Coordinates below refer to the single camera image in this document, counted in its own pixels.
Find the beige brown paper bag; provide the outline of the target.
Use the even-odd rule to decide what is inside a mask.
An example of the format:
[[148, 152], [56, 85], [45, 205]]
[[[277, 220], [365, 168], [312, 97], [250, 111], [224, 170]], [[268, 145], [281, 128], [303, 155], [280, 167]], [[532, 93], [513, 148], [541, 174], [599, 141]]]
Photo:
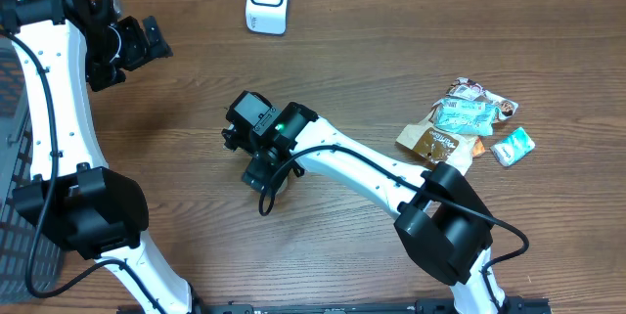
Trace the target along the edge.
[[435, 109], [420, 122], [408, 124], [396, 138], [396, 143], [413, 151], [431, 164], [445, 162], [466, 175], [473, 161], [473, 148], [479, 137], [450, 133], [437, 128], [433, 122]]

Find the teal tissue pack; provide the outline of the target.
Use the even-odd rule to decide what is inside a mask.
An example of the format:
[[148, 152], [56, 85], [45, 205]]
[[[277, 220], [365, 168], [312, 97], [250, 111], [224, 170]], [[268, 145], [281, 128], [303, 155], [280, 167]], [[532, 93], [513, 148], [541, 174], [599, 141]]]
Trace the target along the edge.
[[508, 137], [494, 144], [490, 150], [503, 166], [509, 167], [536, 147], [534, 141], [523, 127], [514, 130]]

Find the teal snack packet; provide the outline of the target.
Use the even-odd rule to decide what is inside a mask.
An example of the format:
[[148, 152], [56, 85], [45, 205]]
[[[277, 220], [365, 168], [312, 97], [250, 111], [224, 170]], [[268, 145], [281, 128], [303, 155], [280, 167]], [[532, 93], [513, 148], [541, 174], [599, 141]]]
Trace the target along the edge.
[[435, 127], [456, 134], [491, 136], [499, 109], [494, 105], [464, 99], [446, 98], [438, 104]]

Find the orange tissue pack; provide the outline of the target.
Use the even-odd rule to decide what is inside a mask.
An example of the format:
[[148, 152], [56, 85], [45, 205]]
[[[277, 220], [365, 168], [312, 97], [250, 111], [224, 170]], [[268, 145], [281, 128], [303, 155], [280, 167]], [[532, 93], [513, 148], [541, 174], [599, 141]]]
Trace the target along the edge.
[[471, 150], [471, 154], [473, 157], [481, 157], [482, 155], [484, 155], [486, 152], [486, 149], [482, 143], [482, 140], [480, 138], [477, 138], [472, 150]]

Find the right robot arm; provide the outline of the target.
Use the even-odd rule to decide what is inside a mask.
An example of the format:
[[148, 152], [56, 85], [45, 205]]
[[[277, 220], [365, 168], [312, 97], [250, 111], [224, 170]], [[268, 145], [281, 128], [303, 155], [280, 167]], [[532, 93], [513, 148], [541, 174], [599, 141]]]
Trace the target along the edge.
[[251, 161], [243, 181], [260, 195], [268, 215], [290, 174], [329, 177], [386, 212], [408, 256], [449, 286], [459, 313], [501, 313], [506, 296], [489, 271], [491, 213], [454, 166], [428, 169], [378, 153], [334, 128], [305, 106], [283, 110], [256, 92], [229, 107], [225, 147]]

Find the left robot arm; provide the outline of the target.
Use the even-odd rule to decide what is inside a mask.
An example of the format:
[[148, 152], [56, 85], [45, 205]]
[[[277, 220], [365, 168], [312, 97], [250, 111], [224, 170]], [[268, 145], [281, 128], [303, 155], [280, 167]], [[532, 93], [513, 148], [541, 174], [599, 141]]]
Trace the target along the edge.
[[109, 168], [89, 103], [90, 92], [171, 55], [157, 21], [124, 17], [117, 0], [1, 0], [1, 32], [25, 79], [31, 179], [13, 198], [35, 238], [112, 272], [144, 313], [200, 312], [149, 234], [141, 187]]

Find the brown white snack bag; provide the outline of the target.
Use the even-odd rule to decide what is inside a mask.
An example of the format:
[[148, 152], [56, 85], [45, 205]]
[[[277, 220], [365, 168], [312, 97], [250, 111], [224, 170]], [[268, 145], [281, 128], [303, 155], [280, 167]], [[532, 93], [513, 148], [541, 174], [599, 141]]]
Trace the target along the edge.
[[496, 122], [508, 120], [518, 109], [518, 103], [492, 93], [481, 84], [465, 77], [458, 77], [448, 88], [447, 97], [490, 104], [498, 109]]

